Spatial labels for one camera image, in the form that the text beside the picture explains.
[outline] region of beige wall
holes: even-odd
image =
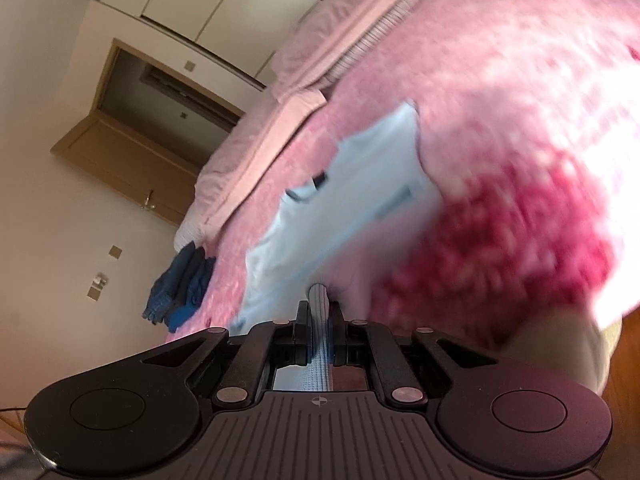
[[[89,0],[0,0],[0,142],[54,99]]]
[[[0,149],[0,406],[166,336],[140,315],[175,228],[49,153],[81,118],[56,104]],[[97,272],[110,282],[95,303]]]
[[[119,10],[90,2],[63,81],[60,100],[89,113],[114,38],[184,74],[241,110],[248,110],[260,95],[256,87],[190,46]],[[192,72],[184,69],[187,61],[196,64]]]

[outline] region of bed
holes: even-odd
[[[404,276],[372,291],[371,319],[401,330],[428,322],[495,347],[549,298],[578,294],[575,303],[600,327],[640,301],[640,0],[325,0],[273,68],[277,82],[203,168],[176,235],[177,249],[196,240],[218,262],[199,311],[171,338],[229,325],[244,294],[246,253],[282,193],[324,170],[337,142],[407,99],[419,110],[423,168],[452,210],[477,213],[470,204],[482,183],[495,187],[507,175],[516,194],[528,190],[523,200],[538,200],[527,207],[553,219],[517,251],[511,226],[492,247],[500,263],[489,267],[509,273],[528,262],[526,272],[540,272],[552,248],[551,266],[566,270],[565,282],[530,280],[519,292],[527,301],[510,308],[493,301],[491,284],[513,294],[520,278],[479,271],[485,252],[468,272],[472,280],[480,272],[482,283],[467,284],[465,301],[423,290],[416,304],[407,276],[433,270],[417,256]],[[560,180],[549,168],[562,169]],[[554,183],[548,193],[527,187],[541,171]],[[553,204],[570,206],[559,215]],[[549,241],[549,230],[563,232],[564,245]],[[438,254],[440,263],[448,257]],[[491,300],[485,308],[472,306],[478,295]]]

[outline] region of blue cloth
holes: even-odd
[[[176,254],[169,268],[156,280],[151,287],[146,309],[142,313],[143,318],[148,319],[153,324],[162,322],[162,318],[174,304],[180,280],[195,250],[196,245],[194,242],[185,245]]]
[[[187,300],[182,306],[172,309],[164,323],[170,333],[175,333],[200,308],[216,265],[215,258],[207,258],[200,263],[187,288]]]
[[[369,308],[372,276],[385,260],[402,258],[398,247],[410,250],[427,216],[442,204],[418,160],[417,133],[417,112],[404,103],[338,144],[319,189],[310,182],[283,194],[271,226],[247,253],[246,289],[231,335],[267,320],[295,318],[298,301],[314,283],[324,283],[332,299],[346,304],[348,316],[368,314],[363,305]],[[411,222],[395,223],[415,204],[422,208]],[[386,231],[371,231],[377,227]],[[368,232],[357,245],[354,240]],[[334,294],[337,289],[357,298],[345,301]]]

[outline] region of blue fabric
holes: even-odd
[[[215,265],[215,258],[207,258],[200,263],[187,288],[186,303],[171,310],[164,318],[170,333],[175,333],[200,308]]]
[[[185,245],[176,254],[169,268],[156,280],[151,287],[146,309],[142,313],[143,318],[148,319],[153,324],[162,322],[162,318],[174,304],[180,280],[195,250],[196,245],[194,242]]]
[[[404,103],[338,144],[319,189],[309,183],[282,196],[271,226],[247,253],[247,284],[231,335],[267,320],[295,318],[298,301],[315,282],[353,290],[358,269],[351,269],[352,280],[344,273],[328,276],[323,266],[370,226],[393,221],[411,204],[440,205],[440,193],[418,160],[417,133],[417,112]]]

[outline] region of metal screw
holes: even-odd
[[[249,394],[243,388],[238,388],[237,386],[229,386],[228,388],[222,388],[218,390],[216,393],[216,397],[221,402],[228,402],[232,404],[233,402],[242,402],[245,400]]]
[[[403,402],[405,404],[408,404],[409,402],[418,402],[418,400],[422,400],[424,397],[418,388],[411,388],[410,386],[396,388],[391,392],[391,396],[398,402]]]

